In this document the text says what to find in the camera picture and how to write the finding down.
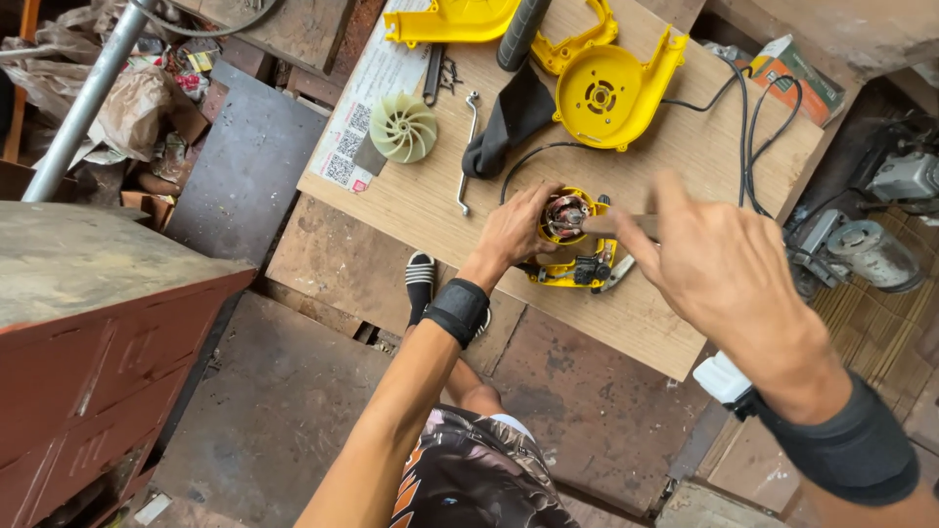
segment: wrist strap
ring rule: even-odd
[[[489,298],[482,288],[463,279],[451,279],[423,311],[423,319],[436,322],[465,350],[485,322]]]
[[[860,376],[844,409],[817,426],[792,424],[757,398],[756,412],[793,465],[820,488],[868,506],[905,499],[919,482],[916,451],[893,413]]]

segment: white plastic fan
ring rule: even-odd
[[[437,118],[414,96],[385,96],[372,110],[369,132],[381,155],[393,162],[413,163],[437,141]]]

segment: metal wrench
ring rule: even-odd
[[[469,141],[467,145],[472,143],[472,138],[476,135],[476,118],[479,116],[479,112],[476,110],[476,105],[473,104],[473,101],[479,99],[479,92],[473,90],[467,96],[467,106],[472,108],[472,126],[469,127]],[[466,171],[460,172],[460,188],[456,190],[456,203],[463,208],[463,216],[470,214],[470,206],[463,203],[463,191],[467,188],[467,173]]]

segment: hand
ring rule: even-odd
[[[797,419],[819,418],[815,389],[831,376],[848,382],[850,394],[824,323],[795,291],[778,225],[732,204],[692,200],[673,171],[658,174],[655,191],[661,246],[628,214],[618,215],[617,238],[675,313],[724,350],[768,401],[810,414]]]
[[[492,291],[515,264],[557,250],[559,245],[538,236],[538,220],[548,199],[563,186],[549,182],[523,189],[490,212],[476,249],[456,276]]]

